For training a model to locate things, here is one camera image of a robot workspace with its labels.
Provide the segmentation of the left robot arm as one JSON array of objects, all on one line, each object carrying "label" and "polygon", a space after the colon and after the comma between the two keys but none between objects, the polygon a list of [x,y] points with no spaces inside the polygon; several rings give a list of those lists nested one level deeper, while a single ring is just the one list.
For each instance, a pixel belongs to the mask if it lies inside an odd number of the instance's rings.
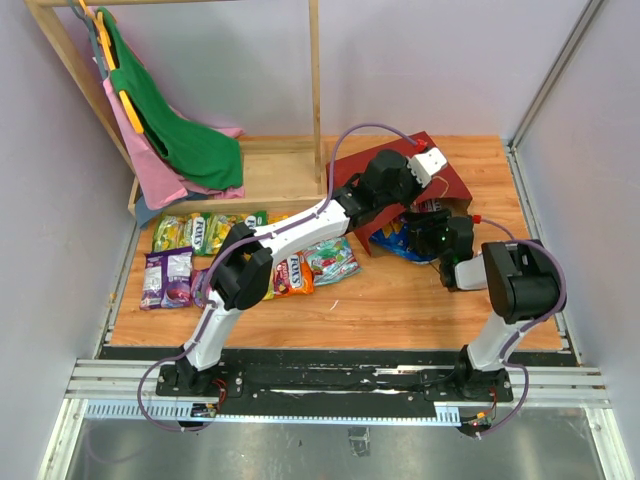
[{"label": "left robot arm", "polygon": [[223,391],[223,347],[240,316],[266,296],[274,269],[318,242],[370,223],[390,206],[409,206],[432,177],[422,155],[407,157],[386,149],[343,186],[329,185],[319,204],[264,227],[234,226],[205,276],[204,310],[193,335],[179,353],[156,366],[157,393],[203,396],[210,389]]}]

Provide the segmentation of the blue snack pack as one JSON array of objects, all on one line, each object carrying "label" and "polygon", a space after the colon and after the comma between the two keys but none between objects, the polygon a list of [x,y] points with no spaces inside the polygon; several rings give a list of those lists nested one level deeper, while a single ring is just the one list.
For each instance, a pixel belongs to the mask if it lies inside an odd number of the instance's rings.
[{"label": "blue snack pack", "polygon": [[409,228],[402,216],[376,230],[369,242],[412,263],[427,264],[436,260],[434,254],[420,254],[410,245]]}]

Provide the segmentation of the red brown paper bag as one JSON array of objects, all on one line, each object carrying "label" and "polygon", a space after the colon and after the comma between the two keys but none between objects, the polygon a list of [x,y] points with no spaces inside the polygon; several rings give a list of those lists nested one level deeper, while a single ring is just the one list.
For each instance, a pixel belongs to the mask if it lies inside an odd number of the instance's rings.
[{"label": "red brown paper bag", "polygon": [[342,148],[333,141],[325,142],[325,169],[327,178],[334,181],[333,195],[340,199],[352,195],[347,201],[347,210],[355,215],[350,232],[368,255],[372,254],[372,235],[413,206],[442,199],[462,209],[469,207],[472,194],[453,166],[434,174],[428,186],[421,185],[410,171],[413,155],[436,148],[434,139],[421,131],[408,139],[397,138],[345,157],[338,155],[331,162],[333,151]]}]

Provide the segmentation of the yellow snack pack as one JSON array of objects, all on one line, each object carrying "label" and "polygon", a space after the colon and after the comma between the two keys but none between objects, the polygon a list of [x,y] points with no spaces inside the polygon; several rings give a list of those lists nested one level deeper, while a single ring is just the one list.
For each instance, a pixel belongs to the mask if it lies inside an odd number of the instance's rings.
[{"label": "yellow snack pack", "polygon": [[268,224],[269,224],[269,225],[272,225],[272,224],[275,224],[275,223],[278,223],[278,222],[281,222],[281,221],[287,220],[288,218],[289,218],[289,216],[288,216],[288,215],[286,215],[286,214],[282,214],[282,215],[270,215],[270,216],[268,217]]}]

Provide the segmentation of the purple snack bag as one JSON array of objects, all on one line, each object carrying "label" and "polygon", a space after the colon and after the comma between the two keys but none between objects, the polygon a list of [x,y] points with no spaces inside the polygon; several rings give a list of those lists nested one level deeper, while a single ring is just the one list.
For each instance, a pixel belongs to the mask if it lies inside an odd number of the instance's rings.
[{"label": "purple snack bag", "polygon": [[192,305],[193,249],[180,247],[145,255],[141,310],[176,309]]},{"label": "purple snack bag", "polygon": [[423,202],[420,202],[416,205],[415,211],[417,213],[433,213],[440,211],[442,209],[442,204],[439,199],[427,199]]}]

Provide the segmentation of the orange Fox's candy bag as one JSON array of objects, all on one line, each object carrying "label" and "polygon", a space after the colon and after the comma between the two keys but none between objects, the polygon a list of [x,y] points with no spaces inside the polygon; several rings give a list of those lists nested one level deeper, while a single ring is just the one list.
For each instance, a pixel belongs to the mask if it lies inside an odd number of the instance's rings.
[{"label": "orange Fox's candy bag", "polygon": [[313,272],[305,257],[295,253],[281,261],[272,271],[264,300],[308,295],[314,292]]}]

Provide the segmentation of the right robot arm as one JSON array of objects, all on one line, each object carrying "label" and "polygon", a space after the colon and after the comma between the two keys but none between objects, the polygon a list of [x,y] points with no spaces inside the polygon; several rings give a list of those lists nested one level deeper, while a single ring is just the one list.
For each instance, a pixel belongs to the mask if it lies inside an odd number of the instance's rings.
[{"label": "right robot arm", "polygon": [[422,375],[428,399],[474,400],[506,389],[510,356],[522,338],[566,305],[566,280],[538,240],[517,239],[480,215],[448,209],[410,213],[409,245],[437,258],[441,284],[451,292],[488,292],[491,311],[480,334],[463,346],[449,373]]}]

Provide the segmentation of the purple Fox's candy bag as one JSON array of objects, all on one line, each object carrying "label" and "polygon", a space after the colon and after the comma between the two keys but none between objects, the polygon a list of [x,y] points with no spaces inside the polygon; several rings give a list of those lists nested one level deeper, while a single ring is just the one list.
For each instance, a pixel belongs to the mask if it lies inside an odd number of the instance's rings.
[{"label": "purple Fox's candy bag", "polygon": [[208,273],[208,269],[196,269],[191,273],[191,300],[192,303],[200,309],[204,309],[207,305],[206,296],[203,294],[203,290],[204,285],[208,284]]}]

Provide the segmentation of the green Fox's candy bag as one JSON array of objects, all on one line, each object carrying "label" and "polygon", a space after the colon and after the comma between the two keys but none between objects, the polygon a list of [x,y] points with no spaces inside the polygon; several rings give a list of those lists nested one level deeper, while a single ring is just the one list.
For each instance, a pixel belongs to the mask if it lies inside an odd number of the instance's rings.
[{"label": "green Fox's candy bag", "polygon": [[222,247],[232,227],[245,223],[250,228],[264,226],[268,222],[267,212],[264,210],[249,214],[212,214],[206,221],[204,236],[204,255],[216,255]]},{"label": "green Fox's candy bag", "polygon": [[154,230],[152,251],[162,252],[191,247],[195,255],[205,256],[209,218],[208,213],[163,214]]}]

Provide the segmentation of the teal mint Fox's candy bag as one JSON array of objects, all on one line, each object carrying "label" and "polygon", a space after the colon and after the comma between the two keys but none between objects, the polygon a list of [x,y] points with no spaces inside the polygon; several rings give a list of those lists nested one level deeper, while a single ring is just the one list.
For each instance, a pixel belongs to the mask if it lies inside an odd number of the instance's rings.
[{"label": "teal mint Fox's candy bag", "polygon": [[316,287],[338,283],[361,271],[345,236],[318,242],[303,251]]}]

